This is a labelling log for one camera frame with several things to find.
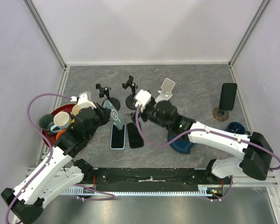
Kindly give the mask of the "black round phone stand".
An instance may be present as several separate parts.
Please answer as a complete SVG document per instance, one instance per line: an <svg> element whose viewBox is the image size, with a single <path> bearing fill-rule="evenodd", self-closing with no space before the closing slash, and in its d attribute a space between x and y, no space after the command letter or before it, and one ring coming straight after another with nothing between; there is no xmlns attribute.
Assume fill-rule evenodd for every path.
<svg viewBox="0 0 280 224"><path fill-rule="evenodd" d="M119 116L119 109L121 107L120 101L117 98L110 96L110 87L102 87L101 84L96 84L96 89L99 90L99 97L106 99L101 104L101 107L111 110L112 115Z"/></svg>

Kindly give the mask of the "light blue phone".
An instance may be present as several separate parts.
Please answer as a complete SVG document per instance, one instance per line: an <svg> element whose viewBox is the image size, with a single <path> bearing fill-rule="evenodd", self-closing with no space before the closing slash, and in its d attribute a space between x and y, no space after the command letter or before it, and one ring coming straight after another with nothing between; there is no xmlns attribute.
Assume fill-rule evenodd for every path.
<svg viewBox="0 0 280 224"><path fill-rule="evenodd" d="M126 143L126 125L124 124L122 129L119 130L113 124L112 132L111 132L110 148L112 150L122 150L125 148L125 143Z"/></svg>

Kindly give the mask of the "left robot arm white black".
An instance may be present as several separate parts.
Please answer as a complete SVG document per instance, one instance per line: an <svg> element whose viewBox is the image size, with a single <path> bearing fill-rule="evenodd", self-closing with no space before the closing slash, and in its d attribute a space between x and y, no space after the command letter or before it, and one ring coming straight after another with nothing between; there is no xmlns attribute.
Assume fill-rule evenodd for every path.
<svg viewBox="0 0 280 224"><path fill-rule="evenodd" d="M74 162L63 175L55 174L70 162L89 143L96 130L110 121L111 109L87 102L79 113L70 116L59 112L54 116L55 125L61 129L50 152L39 166L18 186L6 188L1 197L23 224L32 224L58 195L69 187L89 183L93 179L93 166L83 159Z"/></svg>

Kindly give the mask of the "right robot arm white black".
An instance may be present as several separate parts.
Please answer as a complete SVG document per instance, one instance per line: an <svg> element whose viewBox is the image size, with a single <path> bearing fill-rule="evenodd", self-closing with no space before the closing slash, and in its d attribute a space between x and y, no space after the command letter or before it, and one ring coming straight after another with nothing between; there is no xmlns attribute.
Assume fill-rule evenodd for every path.
<svg viewBox="0 0 280 224"><path fill-rule="evenodd" d="M253 132L251 135L230 133L206 126L198 121L186 118L177 112L168 101L161 101L156 105L148 104L145 109L138 107L131 114L141 138L149 143L140 127L139 119L152 121L168 130L173 139L164 144L154 144L156 147L165 147L177 140L194 144L207 145L232 155L224 160L213 159L209 162L204 178L214 184L227 176L245 174L246 176L264 181L271 170L271 161L274 155L265 137Z"/></svg>

